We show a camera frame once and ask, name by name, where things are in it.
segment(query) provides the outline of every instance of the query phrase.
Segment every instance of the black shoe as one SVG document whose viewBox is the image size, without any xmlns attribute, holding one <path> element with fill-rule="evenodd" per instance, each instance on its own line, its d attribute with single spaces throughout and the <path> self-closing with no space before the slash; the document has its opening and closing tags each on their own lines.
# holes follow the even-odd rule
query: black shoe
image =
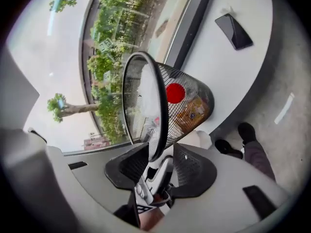
<svg viewBox="0 0 311 233">
<path fill-rule="evenodd" d="M 241 151 L 238 151 L 232 148 L 230 143 L 228 143 L 225 140 L 220 139 L 220 140 L 215 141 L 215 147 L 222 154 L 233 154 L 235 157 L 239 159 L 243 159 L 243 153 Z"/>
<path fill-rule="evenodd" d="M 238 132 L 244 145 L 249 142 L 257 141 L 254 127 L 247 122 L 243 122 L 238 126 Z"/>
</svg>

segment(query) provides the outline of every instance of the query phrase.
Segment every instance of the tree trunk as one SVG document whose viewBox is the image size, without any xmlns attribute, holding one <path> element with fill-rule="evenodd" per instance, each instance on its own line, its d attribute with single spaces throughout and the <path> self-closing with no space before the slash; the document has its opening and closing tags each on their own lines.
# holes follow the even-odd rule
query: tree trunk
<svg viewBox="0 0 311 233">
<path fill-rule="evenodd" d="M 99 108 L 98 104 L 70 105 L 66 103 L 66 105 L 67 108 L 65 108 L 60 113 L 60 117 L 68 117 L 76 113 L 83 113 L 88 111 L 97 111 Z"/>
</svg>

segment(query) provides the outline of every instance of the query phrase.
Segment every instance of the sky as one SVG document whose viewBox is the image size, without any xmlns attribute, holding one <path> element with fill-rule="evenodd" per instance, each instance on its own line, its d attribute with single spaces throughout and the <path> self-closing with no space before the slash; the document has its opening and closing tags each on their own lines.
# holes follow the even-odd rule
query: sky
<svg viewBox="0 0 311 233">
<path fill-rule="evenodd" d="M 53 121 L 47 100 L 55 93 L 67 102 L 86 104 L 79 72 L 79 39 L 89 0 L 77 0 L 62 12 L 49 11 L 51 0 L 32 0 L 13 26 L 7 45 L 14 61 L 40 94 L 25 123 L 62 152 L 83 149 L 83 142 L 97 128 L 90 113 Z"/>
</svg>

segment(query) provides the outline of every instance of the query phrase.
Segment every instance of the red circle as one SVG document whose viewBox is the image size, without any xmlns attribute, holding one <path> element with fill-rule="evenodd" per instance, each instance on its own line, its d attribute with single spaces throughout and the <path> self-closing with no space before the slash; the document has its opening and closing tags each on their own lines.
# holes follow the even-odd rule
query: red circle
<svg viewBox="0 0 311 233">
<path fill-rule="evenodd" d="M 170 103 L 180 103 L 185 94 L 185 89 L 178 83 L 172 83 L 166 87 L 167 101 Z"/>
</svg>

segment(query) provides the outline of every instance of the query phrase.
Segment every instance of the pants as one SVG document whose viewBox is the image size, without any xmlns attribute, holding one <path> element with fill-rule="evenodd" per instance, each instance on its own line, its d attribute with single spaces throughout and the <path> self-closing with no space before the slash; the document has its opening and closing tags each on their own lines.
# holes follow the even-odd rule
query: pants
<svg viewBox="0 0 311 233">
<path fill-rule="evenodd" d="M 276 181 L 272 167 L 262 145 L 258 141 L 249 142 L 244 146 L 245 161 Z"/>
</svg>

